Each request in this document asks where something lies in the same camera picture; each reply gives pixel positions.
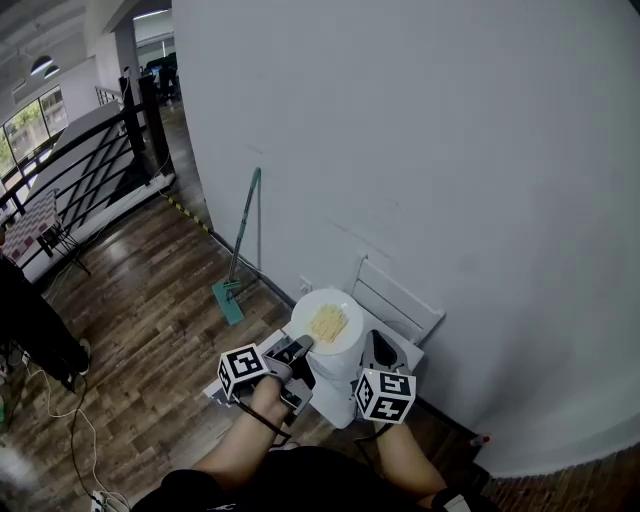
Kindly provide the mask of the checkered board on tripod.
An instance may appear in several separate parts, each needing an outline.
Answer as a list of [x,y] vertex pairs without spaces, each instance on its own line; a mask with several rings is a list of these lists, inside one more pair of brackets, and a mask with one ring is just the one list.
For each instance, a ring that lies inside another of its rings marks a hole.
[[90,276],[90,270],[80,260],[80,244],[62,224],[57,208],[58,192],[58,188],[45,192],[21,215],[5,235],[3,255],[17,264],[32,246],[39,245],[42,250],[70,256],[71,263]]

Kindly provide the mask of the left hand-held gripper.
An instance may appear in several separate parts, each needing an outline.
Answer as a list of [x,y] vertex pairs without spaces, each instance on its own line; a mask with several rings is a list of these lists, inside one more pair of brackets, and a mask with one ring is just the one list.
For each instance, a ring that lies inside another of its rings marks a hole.
[[309,335],[292,339],[284,335],[265,353],[257,352],[255,343],[224,352],[218,367],[224,398],[236,402],[249,393],[262,377],[281,382],[280,397],[294,414],[299,414],[312,398],[315,380],[306,355],[315,341]]

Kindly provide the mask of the white power strip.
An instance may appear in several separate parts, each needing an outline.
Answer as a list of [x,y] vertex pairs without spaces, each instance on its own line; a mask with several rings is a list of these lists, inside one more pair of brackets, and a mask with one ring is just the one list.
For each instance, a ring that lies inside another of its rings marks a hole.
[[93,491],[90,512],[130,512],[129,506],[104,491]]

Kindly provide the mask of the person's black clothing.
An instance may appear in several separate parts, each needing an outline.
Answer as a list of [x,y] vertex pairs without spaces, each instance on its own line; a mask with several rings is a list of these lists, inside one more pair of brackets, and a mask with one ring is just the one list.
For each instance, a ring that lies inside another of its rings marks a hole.
[[426,512],[369,467],[321,447],[267,454],[236,489],[193,469],[176,470],[132,512]]

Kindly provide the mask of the person's left forearm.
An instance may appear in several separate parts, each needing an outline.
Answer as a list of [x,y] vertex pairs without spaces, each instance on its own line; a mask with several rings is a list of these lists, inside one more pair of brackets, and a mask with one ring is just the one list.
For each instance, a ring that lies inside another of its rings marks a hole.
[[[265,376],[256,386],[249,408],[280,428],[290,409],[280,399],[281,383]],[[276,439],[276,433],[249,413],[242,412],[217,446],[193,469],[212,476],[226,491],[250,481]]]

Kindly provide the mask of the yellow noodles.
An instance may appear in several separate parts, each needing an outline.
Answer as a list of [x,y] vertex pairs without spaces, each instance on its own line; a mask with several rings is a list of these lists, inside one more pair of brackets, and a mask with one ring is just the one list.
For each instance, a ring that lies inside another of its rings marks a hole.
[[349,323],[344,310],[335,304],[322,305],[309,323],[309,329],[316,341],[333,343]]

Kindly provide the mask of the white microwave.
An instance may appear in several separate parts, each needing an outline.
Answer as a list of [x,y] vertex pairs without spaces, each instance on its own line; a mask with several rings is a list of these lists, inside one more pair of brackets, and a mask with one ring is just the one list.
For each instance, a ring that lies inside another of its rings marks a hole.
[[[394,340],[396,345],[400,347],[407,359],[406,367],[410,373],[413,373],[418,363],[424,357],[424,352],[416,345],[409,342],[401,334],[398,334],[390,326],[381,322],[377,317],[369,315],[365,311],[365,334],[366,331],[375,329]],[[286,324],[283,329],[276,329],[267,338],[257,344],[257,352],[265,353],[271,349],[284,335],[289,334],[290,324]],[[312,406],[319,414],[321,414],[334,428],[344,429],[355,417],[355,400],[352,398],[351,384],[343,381],[328,380],[320,375],[313,367],[311,372],[316,381],[313,388],[313,396],[309,405]],[[231,407],[224,398],[224,393],[220,381],[218,379],[211,382],[204,388],[202,394],[214,402]]]

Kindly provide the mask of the person's right forearm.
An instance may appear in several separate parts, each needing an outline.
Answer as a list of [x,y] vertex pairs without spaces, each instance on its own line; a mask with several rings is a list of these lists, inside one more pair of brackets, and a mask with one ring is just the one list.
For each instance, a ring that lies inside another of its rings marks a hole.
[[431,508],[436,494],[447,484],[425,456],[410,428],[392,424],[376,438],[385,479],[410,496],[418,506]]

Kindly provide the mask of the black wristband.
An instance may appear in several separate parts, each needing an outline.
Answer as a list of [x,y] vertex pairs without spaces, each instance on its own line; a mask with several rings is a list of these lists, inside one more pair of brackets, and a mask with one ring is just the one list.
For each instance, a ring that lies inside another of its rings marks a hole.
[[476,500],[452,488],[438,491],[431,499],[434,512],[476,512]]

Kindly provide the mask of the black metal railing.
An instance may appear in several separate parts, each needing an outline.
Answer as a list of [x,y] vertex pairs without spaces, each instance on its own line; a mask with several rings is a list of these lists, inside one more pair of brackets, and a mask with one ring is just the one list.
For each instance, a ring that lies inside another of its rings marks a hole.
[[[123,96],[70,123],[0,175],[0,229],[9,229],[45,192],[58,188],[62,224],[82,248],[109,224],[160,192],[176,175],[151,77],[120,80]],[[35,282],[70,256],[32,246],[17,266]]]

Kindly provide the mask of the white chair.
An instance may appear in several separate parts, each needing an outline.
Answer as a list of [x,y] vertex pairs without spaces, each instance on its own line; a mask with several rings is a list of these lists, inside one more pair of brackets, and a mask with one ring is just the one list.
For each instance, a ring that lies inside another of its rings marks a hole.
[[345,288],[367,312],[414,345],[421,345],[445,319],[430,306],[361,256]]

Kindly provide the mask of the white round plate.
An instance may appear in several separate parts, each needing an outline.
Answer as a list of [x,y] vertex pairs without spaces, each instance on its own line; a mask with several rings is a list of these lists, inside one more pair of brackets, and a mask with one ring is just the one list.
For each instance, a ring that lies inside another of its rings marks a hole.
[[[349,323],[333,343],[319,342],[312,336],[309,323],[324,304],[341,307],[349,318]],[[302,335],[311,336],[315,343],[310,351],[320,356],[335,356],[356,346],[363,334],[364,319],[362,308],[348,294],[332,288],[310,292],[295,305],[289,327],[289,336],[297,339]]]

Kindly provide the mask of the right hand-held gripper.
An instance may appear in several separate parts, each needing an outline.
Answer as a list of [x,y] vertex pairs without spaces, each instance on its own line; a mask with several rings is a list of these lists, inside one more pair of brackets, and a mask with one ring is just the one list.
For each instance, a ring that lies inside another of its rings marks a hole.
[[417,380],[406,364],[397,366],[398,358],[392,338],[377,330],[367,333],[353,392],[356,418],[384,424],[405,420],[417,396]]

